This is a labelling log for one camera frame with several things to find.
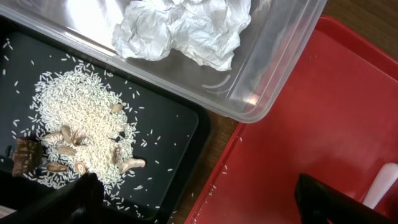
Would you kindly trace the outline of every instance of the black baking pan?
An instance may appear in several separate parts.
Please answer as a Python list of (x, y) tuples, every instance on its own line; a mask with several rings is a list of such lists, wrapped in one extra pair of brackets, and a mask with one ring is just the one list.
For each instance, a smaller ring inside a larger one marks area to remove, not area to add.
[[(126, 178), (121, 187), (119, 196), (124, 197), (123, 204), (130, 209), (118, 210), (114, 203), (110, 206), (105, 204), (101, 213), (103, 219), (126, 222), (133, 219), (134, 223), (154, 223), (158, 220), (159, 223), (166, 223), (209, 135), (210, 120), (206, 111), (186, 99), (110, 67), (5, 17), (0, 17), (0, 41), (0, 158), (4, 160), (0, 162), (0, 205), (15, 210), (22, 209), (54, 191), (22, 177), (11, 177), (13, 162), (10, 158), (16, 146), (11, 131), (21, 136), (20, 131), (32, 125), (28, 116), (34, 116), (36, 112), (30, 110), (29, 105), (35, 95), (34, 84), (38, 82), (41, 73), (73, 70), (78, 61), (67, 58), (68, 54), (76, 60), (94, 65), (95, 72), (99, 75), (104, 70), (112, 72), (114, 76), (102, 76), (102, 82), (105, 85), (109, 83), (112, 86), (110, 90), (122, 92), (121, 99), (133, 107), (131, 112), (125, 110), (128, 121), (131, 123), (138, 119), (137, 129), (140, 133), (133, 145), (133, 155), (145, 159), (147, 165), (145, 168), (134, 169), (136, 176)], [(7, 41), (12, 48), (3, 48)], [(13, 125), (16, 119), (20, 120), (17, 128)], [(142, 139), (148, 142), (146, 147), (141, 146)], [(138, 185), (143, 185), (144, 188), (133, 190)], [(136, 210), (144, 218), (137, 218)]]

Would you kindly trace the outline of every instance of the white handle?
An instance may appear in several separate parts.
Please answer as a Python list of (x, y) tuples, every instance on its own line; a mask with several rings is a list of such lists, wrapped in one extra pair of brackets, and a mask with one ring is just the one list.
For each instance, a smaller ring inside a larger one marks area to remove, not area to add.
[(374, 179), (363, 204), (374, 209), (397, 179), (398, 165), (395, 163), (384, 164)]

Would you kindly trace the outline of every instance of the tray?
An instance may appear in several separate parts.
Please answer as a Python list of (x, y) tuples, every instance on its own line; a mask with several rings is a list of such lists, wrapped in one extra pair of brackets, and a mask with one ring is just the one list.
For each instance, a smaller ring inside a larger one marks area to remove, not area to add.
[[(397, 71), (321, 17), (269, 114), (238, 125), (185, 223), (300, 223), (299, 173), (362, 202), (382, 165), (398, 163)], [(398, 220), (397, 194), (395, 184), (376, 211)]]
[[(18, 210), (51, 191), (25, 178), (11, 178), (13, 164), (9, 152), (16, 146), (11, 130), (15, 131), (18, 137), (23, 137), (20, 131), (32, 126), (28, 116), (35, 116), (37, 112), (30, 110), (29, 105), (35, 94), (34, 84), (38, 82), (41, 73), (72, 70), (79, 63), (78, 60), (83, 59), (84, 63), (92, 63), (95, 72), (99, 74), (104, 73), (104, 68), (115, 74), (113, 77), (103, 75), (102, 82), (105, 85), (109, 83), (112, 91), (124, 93), (121, 99), (129, 103), (130, 107), (134, 107), (131, 112), (126, 111), (130, 123), (138, 120), (137, 129), (140, 131), (136, 137), (137, 142), (133, 145), (133, 154), (134, 157), (143, 158), (147, 162), (145, 168), (134, 169), (135, 177), (125, 178), (126, 182), (118, 195), (124, 198), (124, 206), (131, 209), (117, 210), (115, 202), (110, 199), (108, 201), (111, 205), (105, 209), (134, 218), (137, 218), (137, 210), (144, 216), (139, 219), (143, 223), (153, 223), (156, 219), (166, 222), (178, 202), (209, 132), (209, 120), (203, 109), (184, 102), (179, 97), (163, 96), (152, 91), (151, 87), (140, 86), (129, 79), (130, 75), (96, 63), (61, 44), (54, 45), (57, 44), (54, 41), (47, 42), (46, 38), (40, 38), (40, 34), (34, 35), (34, 32), (10, 20), (0, 18), (0, 24), (2, 25), (1, 45), (9, 40), (12, 46), (10, 48), (6, 45), (0, 49), (2, 56), (0, 70), (6, 70), (6, 74), (0, 76), (0, 95), (6, 96), (0, 98), (2, 106), (0, 123), (3, 124), (0, 130), (0, 155), (5, 160), (0, 162), (0, 170), (3, 180), (7, 180), (4, 181), (7, 184), (1, 187), (1, 192), (9, 192), (8, 195), (1, 197), (0, 204)], [(74, 56), (76, 62), (68, 58), (66, 52)], [(20, 120), (17, 128), (12, 123), (16, 119)], [(146, 147), (141, 146), (143, 139), (148, 142)], [(133, 190), (138, 185), (143, 185), (144, 188)], [(17, 192), (12, 194), (13, 189), (23, 194)], [(111, 193), (115, 194), (118, 190), (115, 187)]]

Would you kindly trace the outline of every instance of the red tray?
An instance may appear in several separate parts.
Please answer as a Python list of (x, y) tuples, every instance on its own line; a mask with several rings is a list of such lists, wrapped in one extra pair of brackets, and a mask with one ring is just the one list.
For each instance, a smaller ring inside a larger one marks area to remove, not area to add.
[[(361, 202), (382, 165), (398, 163), (397, 79), (395, 59), (321, 17), (269, 114), (238, 125), (185, 223), (300, 223), (301, 172)], [(396, 218), (394, 195), (398, 184), (376, 210)]]

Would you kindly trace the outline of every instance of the wooden surface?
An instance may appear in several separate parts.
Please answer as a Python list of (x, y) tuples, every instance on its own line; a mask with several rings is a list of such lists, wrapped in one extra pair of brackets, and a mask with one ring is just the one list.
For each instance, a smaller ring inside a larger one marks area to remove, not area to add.
[[(398, 58), (398, 0), (329, 0), (323, 13), (333, 16)], [(177, 213), (169, 223), (185, 222), (238, 123), (213, 112), (209, 114), (212, 125), (210, 137), (189, 180)]]

